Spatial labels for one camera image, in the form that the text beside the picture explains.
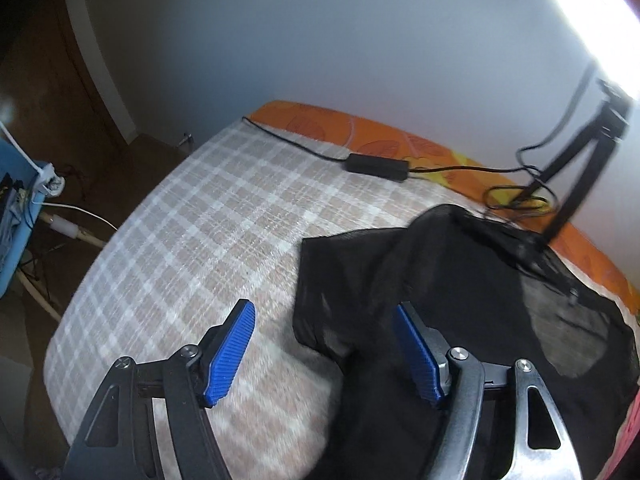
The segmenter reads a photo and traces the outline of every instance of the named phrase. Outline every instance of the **wooden floor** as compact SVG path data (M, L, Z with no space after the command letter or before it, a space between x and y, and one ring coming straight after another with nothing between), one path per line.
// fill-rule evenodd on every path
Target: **wooden floor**
M184 157L175 148L151 137L139 136L98 178L88 190L84 202L77 205L119 226ZM47 212L77 222L103 240L113 234L110 227L82 213L56 208L48 208ZM61 243L65 245L44 258L44 271L50 293L62 307L66 307L99 250L52 232L41 221L36 223L30 240L34 252L43 253ZM25 452L34 466L62 466L68 445L49 403L42 378L45 352L56 323L27 294L24 295L24 307L34 363L25 416Z

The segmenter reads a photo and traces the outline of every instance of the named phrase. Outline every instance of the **black mesh fabric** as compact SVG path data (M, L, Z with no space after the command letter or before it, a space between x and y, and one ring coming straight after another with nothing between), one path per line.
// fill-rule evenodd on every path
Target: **black mesh fabric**
M481 361L530 359L584 478L597 476L638 389L632 330L551 250L533 250L535 238L441 205L407 228L303 240L294 333L344 375L326 449L308 479L415 480L428 465L446 414L418 397L390 328L393 307L405 300ZM511 402L508 394L483 401L467 478L504 473Z

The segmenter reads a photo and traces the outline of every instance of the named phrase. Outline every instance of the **black cord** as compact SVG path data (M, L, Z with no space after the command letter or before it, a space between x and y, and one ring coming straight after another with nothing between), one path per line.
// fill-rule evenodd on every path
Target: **black cord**
M443 166L440 168L411 168L409 173L440 173L441 171L457 170L484 171L485 173L516 173L517 171L527 171L527 168L520 166L502 170L499 168L485 168L484 166Z
M418 168L409 169L409 173L426 174L426 173L441 173L443 171L481 171L484 173L517 173L519 171L526 171L529 174L529 176L536 181L539 187L541 187L542 189L546 190L546 192L549 193L549 195L551 196L551 199L546 198L544 196L540 196L540 195L532 195L522 202L512 201L511 203L508 203L508 204L503 204L499 202L492 203L491 196L495 191L498 191L498 190L521 191L526 189L527 186L517 186L515 184L510 186L505 186L505 185L491 186L487 188L482 194L482 201L484 202L485 212L499 211L499 210L523 211L522 214L517 215L516 217L510 220L511 222L515 222L523 218L544 216L551 212L556 211L559 204L558 196L545 182L542 182L540 180L540 169L537 166L534 166L531 164L525 164L522 155L525 152L530 152L532 150L537 150L539 148L542 148L543 146L546 146L548 143L552 142L564 130L564 128L567 126L571 118L574 116L575 110L578 107L578 104L584 97L584 93L586 92L586 89L588 88L588 85L591 79L593 78L595 70L596 70L596 62L594 60L591 60L590 63L587 65L587 68L585 69L584 73L582 74L582 77L580 78L580 82L578 83L578 86L575 89L574 94L572 95L571 100L567 105L567 108L565 109L564 113L562 114L562 117L560 118L560 120L558 121L558 124L556 124L554 129L551 130L551 132L540 142L537 142L530 146L524 146L516 150L515 156L519 164L518 167L505 168L505 169L485 168L483 166L442 166L439 168L418 167ZM295 146L303 150L304 152L310 153L311 155L315 155L316 157L321 158L322 160L326 160L329 162L338 162L339 164L342 164L346 161L346 158L337 158L334 156L324 155L323 153L315 152L311 148L308 148L303 144L296 142L295 140L287 139L286 137L280 136L263 126L260 126L260 124L255 123L254 121L252 121L250 118L246 116L243 116L242 120L255 126L256 128L263 131L264 133L269 134L272 137L276 137L277 139L280 139L286 142L287 144L290 144L291 146Z
M291 146L295 146L297 148L300 148L300 150L303 150L304 152L311 153L312 155L315 155L316 157L321 158L322 160L326 160L328 162L339 162L340 164L343 163L345 160L347 160L346 158L338 158L336 156L329 156L329 155L325 155L324 153L315 152L311 148L306 147L304 144L300 144L299 142L296 142L295 140L287 139L287 137L280 136L277 133L272 132L272 131L268 130L267 128L263 127L263 126L260 126L260 124L254 123L247 116L243 116L242 120L243 121L247 121L249 124L252 124L253 126L258 128L259 130L264 131L266 134L269 134L271 137L275 137L276 139L283 140L287 144L290 144Z
M27 227L33 231L33 228L36 227L36 221L33 219L33 214L31 213L31 200L29 199L29 195L27 195L27 204L26 207L24 209L24 222L25 224L27 224ZM29 215L29 220L31 221L31 225L29 225L29 222L27 221L27 217L26 215Z
M31 283L31 285L33 285L34 288L36 288L36 290L38 290L38 287L36 286L36 283L40 283L40 280L36 276L34 276L33 274L25 272L25 270L23 268L20 268L20 270L24 274L24 277L27 278L27 281L29 283Z
M31 251L31 254L33 256L29 260L27 260L25 262L21 262L20 264L18 264L18 268L24 273L24 275L30 280L31 283L33 283L33 282L41 282L41 280L40 280L40 278L38 276L38 266L41 267L42 285L43 285L44 290L46 292L47 301L49 301L49 303L51 302L51 293L50 293L50 287L49 287L49 280L47 278L46 257L47 257L48 254L51 254L52 252L57 251L58 249L61 249L62 247L65 247L70 242L71 242L71 240L66 240L66 241L64 241L62 243L59 243L59 244L47 249L43 253L39 253L37 251L37 249L33 246L33 239L30 239L30 244L29 244L28 247L29 247L29 250ZM29 266L29 264L33 264L33 274L31 274L30 272L28 272L26 270L26 268Z
M593 75L596 71L596 67L597 67L596 62L592 59L590 63L587 65L587 68L584 70L584 73L582 74L582 78L580 79L580 82L578 83L578 86L574 91L574 95L571 97L571 100L569 101L569 104L567 105L567 108L564 111L564 114L562 114L562 117L560 118L560 120L558 121L558 124L556 124L554 129L551 130L551 133L549 133L548 136L546 136L537 144L524 146L516 150L516 160L518 161L518 164L520 164L521 166L526 166L522 158L523 153L530 152L532 150L537 150L539 148L542 148L543 146L546 146L564 130L564 128L567 126L571 118L574 116L575 110L578 107L578 104L580 104L580 101L584 97L584 93L589 87L589 83L591 82L591 78L593 78Z
M571 100L569 101L569 104L564 110L562 117L560 117L558 124L556 124L556 126L554 127L553 130L551 130L548 136L540 140L540 142L537 142L530 146L524 146L516 150L515 156L516 156L516 160L518 161L518 164L520 164L520 167L523 168L525 171L527 171L527 173L529 173L529 176L531 177L531 179L535 181L539 187L546 190L546 192L548 192L549 195L551 195L551 200L548 200L545 197L540 195L532 195L523 201L517 201L517 202L512 201L508 204L498 203L498 204L492 205L490 204L490 196L494 191L496 190L522 191L526 189L528 186L491 186L490 188L485 190L482 196L482 200L484 201L484 206L486 207L487 210L530 211L530 212L526 212L521 215L518 215L515 218L512 218L511 221L515 222L518 220L522 220L523 218L544 216L549 213L555 212L558 209L558 204L560 203L558 200L558 196L545 182L540 180L540 170L537 167L532 166L530 164L526 164L524 162L523 154L525 152L530 152L532 150L538 150L543 146L548 145L564 130L564 128L567 126L569 121L574 116L576 108L578 107L578 104L584 97L584 93L586 92L589 86L589 83L591 82L591 79L595 74L596 67L597 65L595 60L591 59L586 69L584 70L584 73L582 74L582 77L578 82L578 86L576 87L574 94L572 95ZM530 202L542 202L543 205L538 207L527 206L526 204Z
M80 186L80 202L86 202L86 175L82 171L78 170L73 164L65 164L60 170L57 170L56 173L58 176L63 176L67 180L69 177L75 177Z

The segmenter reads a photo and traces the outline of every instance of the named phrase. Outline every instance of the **plaid bedspread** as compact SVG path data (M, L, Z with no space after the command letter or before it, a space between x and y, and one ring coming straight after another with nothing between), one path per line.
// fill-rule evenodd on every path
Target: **plaid bedspread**
M167 358L249 298L256 329L230 393L209 418L233 478L300 478L324 447L340 386L335 365L293 336L301 238L404 226L445 202L478 207L425 180L347 173L248 124L226 128L127 219L67 309L44 370L66 438L73 440L117 357ZM154 412L165 476L179 478L162 400Z

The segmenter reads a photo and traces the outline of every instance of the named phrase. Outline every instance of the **white cable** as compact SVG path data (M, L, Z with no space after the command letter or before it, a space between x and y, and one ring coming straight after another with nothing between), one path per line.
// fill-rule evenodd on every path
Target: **white cable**
M22 148L20 147L20 144L18 144L16 142L16 140L12 137L12 135L9 133L9 130L6 129L6 126L4 126L4 123L2 121L0 121L0 128L2 128L2 131L4 132L4 134L6 135L6 138L9 139L12 143L12 145L14 146L14 148L16 150L18 150L18 152L25 158L25 160L31 165L31 167L36 170L38 172L38 174L42 174L42 168L39 167L35 162L33 162L31 160L31 158L29 157L29 155L27 155Z
M49 202L34 202L33 198L31 199L31 203L35 204L35 205L46 205L49 207L63 207L65 209L75 209L76 211L81 211L83 213L87 213L90 216L93 216L94 218L97 218L98 220L102 220L105 224L109 224L110 227L114 230L117 231L118 228L113 225L111 222L109 222L108 220L105 220L104 218L102 218L101 216L98 216L97 214L92 213L91 211L87 211L86 209L82 209L81 207L76 207L75 205L69 205L69 204L53 204L53 203L49 203Z

